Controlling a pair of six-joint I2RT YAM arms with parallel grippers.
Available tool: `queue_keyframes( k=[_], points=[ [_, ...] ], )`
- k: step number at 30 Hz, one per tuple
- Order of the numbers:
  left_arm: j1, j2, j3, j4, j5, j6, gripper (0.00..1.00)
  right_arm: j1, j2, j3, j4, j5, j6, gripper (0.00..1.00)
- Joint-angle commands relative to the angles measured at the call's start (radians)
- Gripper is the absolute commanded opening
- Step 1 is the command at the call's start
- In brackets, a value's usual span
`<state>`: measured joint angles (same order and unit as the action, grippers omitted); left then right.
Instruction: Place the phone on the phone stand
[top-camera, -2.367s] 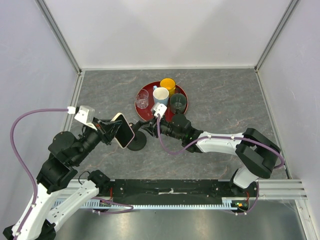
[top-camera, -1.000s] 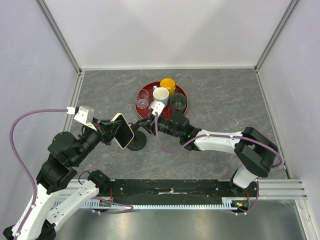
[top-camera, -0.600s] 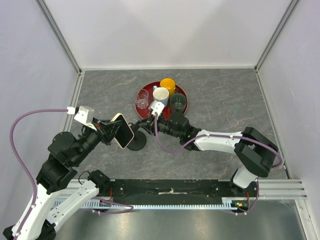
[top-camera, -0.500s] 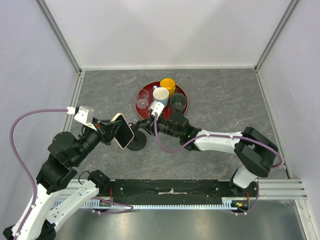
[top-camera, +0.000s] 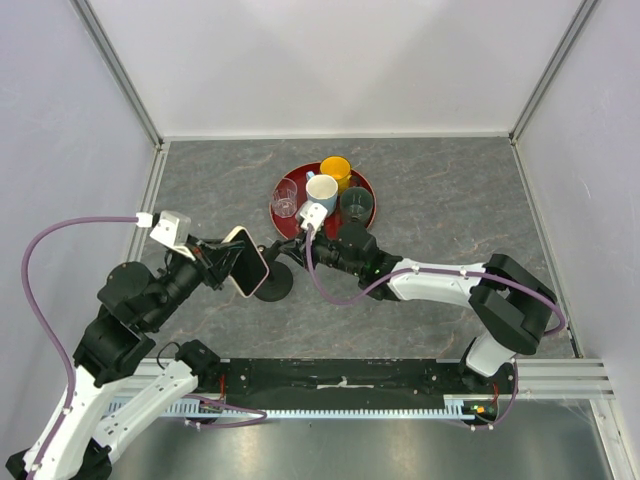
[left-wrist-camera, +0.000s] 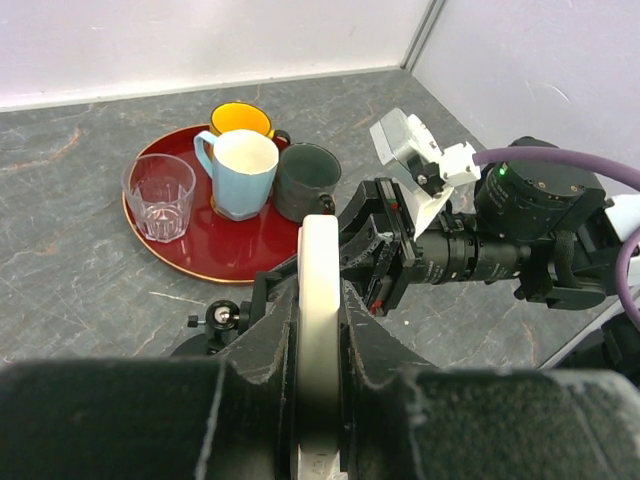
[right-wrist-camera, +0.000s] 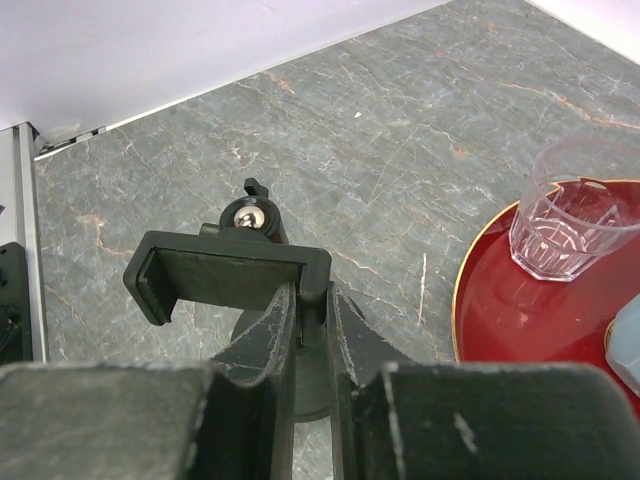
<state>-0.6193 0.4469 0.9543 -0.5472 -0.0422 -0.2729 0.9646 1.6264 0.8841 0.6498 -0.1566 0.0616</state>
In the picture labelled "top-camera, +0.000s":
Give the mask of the phone with pink case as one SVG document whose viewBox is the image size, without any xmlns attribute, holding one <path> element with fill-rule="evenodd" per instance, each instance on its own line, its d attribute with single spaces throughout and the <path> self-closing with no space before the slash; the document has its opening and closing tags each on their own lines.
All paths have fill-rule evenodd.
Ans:
<svg viewBox="0 0 640 480">
<path fill-rule="evenodd" d="M 234 227 L 222 242 L 227 243 L 232 240 L 244 240 L 246 247 L 234 267 L 229 270 L 229 277 L 240 295 L 249 298 L 267 279 L 269 268 L 245 227 Z"/>
</svg>

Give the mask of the black phone stand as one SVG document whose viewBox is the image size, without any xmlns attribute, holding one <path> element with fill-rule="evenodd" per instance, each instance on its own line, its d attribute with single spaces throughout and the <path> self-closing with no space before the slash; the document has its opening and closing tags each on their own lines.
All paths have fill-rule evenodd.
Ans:
<svg viewBox="0 0 640 480">
<path fill-rule="evenodd" d="M 294 245 L 292 240 L 277 240 L 271 246 L 259 245 L 258 251 L 267 262 L 269 274 L 256 290 L 254 296 L 263 302 L 277 302 L 292 290 L 294 279 L 291 270 L 277 258 L 287 253 Z"/>
</svg>

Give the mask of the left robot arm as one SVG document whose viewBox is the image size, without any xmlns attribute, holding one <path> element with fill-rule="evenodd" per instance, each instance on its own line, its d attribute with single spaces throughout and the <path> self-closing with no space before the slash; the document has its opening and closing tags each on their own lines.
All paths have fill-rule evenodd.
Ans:
<svg viewBox="0 0 640 480">
<path fill-rule="evenodd" d="M 73 354 L 60 403 L 35 444 L 9 457 L 11 476 L 106 479 L 132 441 L 171 405 L 195 391 L 215 389 L 223 375 L 220 357 L 192 340 L 150 385 L 113 414 L 105 413 L 153 349 L 151 334 L 198 286 L 220 289 L 249 246 L 240 239 L 211 243 L 191 237 L 185 253 L 175 254 L 160 276 L 139 262 L 114 268 L 98 293 L 97 317 Z"/>
</svg>

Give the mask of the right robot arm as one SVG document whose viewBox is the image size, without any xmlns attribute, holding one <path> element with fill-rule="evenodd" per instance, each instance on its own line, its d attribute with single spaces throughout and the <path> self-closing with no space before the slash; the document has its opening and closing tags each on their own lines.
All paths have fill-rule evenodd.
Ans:
<svg viewBox="0 0 640 480">
<path fill-rule="evenodd" d="M 531 356 L 541 340 L 562 331 L 566 319 L 555 293 L 511 257 L 486 262 L 429 264 L 383 251 L 358 222 L 344 224 L 334 238 L 305 227 L 277 247 L 310 274 L 319 265 L 356 277 L 364 296 L 376 300 L 424 300 L 472 310 L 485 328 L 458 368 L 467 392 L 483 392 L 516 355 Z"/>
</svg>

